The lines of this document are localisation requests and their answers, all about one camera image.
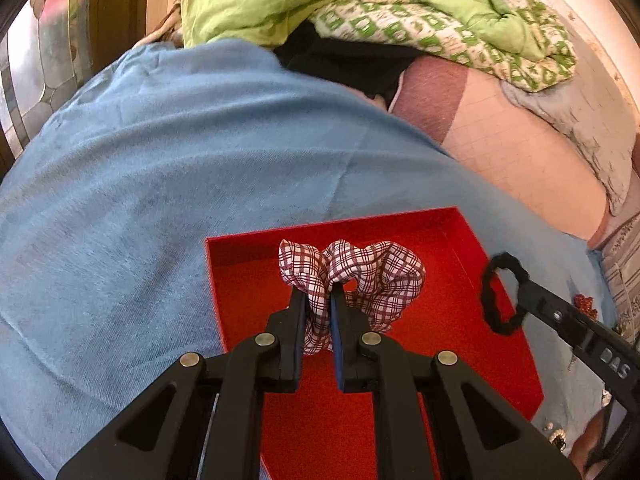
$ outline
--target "bed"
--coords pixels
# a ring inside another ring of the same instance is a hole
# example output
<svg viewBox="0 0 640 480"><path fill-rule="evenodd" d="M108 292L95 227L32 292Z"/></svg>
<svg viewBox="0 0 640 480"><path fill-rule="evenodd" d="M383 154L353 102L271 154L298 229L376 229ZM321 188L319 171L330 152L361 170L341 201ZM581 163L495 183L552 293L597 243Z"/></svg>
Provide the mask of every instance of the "bed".
<svg viewBox="0 0 640 480"><path fill-rule="evenodd" d="M239 40L134 49L45 124L0 186L0 418L46 479L187 351L222 350L204 238L458 206L571 301L615 309L597 253L346 89ZM514 299L514 283L505 281ZM524 330L567 446L602 382Z"/></svg>

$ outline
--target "red sparkly object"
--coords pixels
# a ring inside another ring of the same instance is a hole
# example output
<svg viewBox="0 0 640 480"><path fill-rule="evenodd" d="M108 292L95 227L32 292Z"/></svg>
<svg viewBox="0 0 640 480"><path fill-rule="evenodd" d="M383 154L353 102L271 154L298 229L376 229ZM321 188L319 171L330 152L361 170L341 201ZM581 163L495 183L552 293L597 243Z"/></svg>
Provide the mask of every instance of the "red sparkly object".
<svg viewBox="0 0 640 480"><path fill-rule="evenodd" d="M598 311L593 307L593 298L587 298L581 294L574 296L574 306L591 319L598 319Z"/></svg>

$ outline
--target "stained glass window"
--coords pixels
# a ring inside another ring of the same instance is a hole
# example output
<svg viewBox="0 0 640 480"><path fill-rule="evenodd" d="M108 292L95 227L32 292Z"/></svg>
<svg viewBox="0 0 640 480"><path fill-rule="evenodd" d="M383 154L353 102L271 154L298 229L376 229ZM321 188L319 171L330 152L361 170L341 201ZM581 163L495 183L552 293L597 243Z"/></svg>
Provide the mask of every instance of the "stained glass window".
<svg viewBox="0 0 640 480"><path fill-rule="evenodd" d="M29 0L0 41L0 125L15 157L92 75L89 0Z"/></svg>

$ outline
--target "blue fabric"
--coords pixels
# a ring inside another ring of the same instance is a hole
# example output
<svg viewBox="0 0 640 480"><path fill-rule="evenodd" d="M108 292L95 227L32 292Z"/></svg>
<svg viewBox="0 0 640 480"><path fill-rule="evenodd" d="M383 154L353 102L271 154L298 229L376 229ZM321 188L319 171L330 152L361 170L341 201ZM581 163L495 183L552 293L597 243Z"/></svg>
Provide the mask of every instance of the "blue fabric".
<svg viewBox="0 0 640 480"><path fill-rule="evenodd" d="M450 205L489 254L603 308L584 241L340 86L239 40L133 50L0 186L0 417L53 479L181 354L220 352L205 237ZM534 423L571 441L602 384L580 363L568 372L568 348L537 320L525 330L545 389Z"/></svg>

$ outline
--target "black fabric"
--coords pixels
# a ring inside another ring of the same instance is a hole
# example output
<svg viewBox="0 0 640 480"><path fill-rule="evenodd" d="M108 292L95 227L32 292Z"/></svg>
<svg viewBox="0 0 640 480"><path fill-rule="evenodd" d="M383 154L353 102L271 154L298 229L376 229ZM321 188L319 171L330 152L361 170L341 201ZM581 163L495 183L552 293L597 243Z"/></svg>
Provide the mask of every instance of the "black fabric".
<svg viewBox="0 0 640 480"><path fill-rule="evenodd" d="M283 67L360 90L382 95L389 106L400 74L424 53L401 45L361 43L320 38L305 21L274 50Z"/></svg>
<svg viewBox="0 0 640 480"><path fill-rule="evenodd" d="M0 420L0 478L2 480L42 480L16 446Z"/></svg>

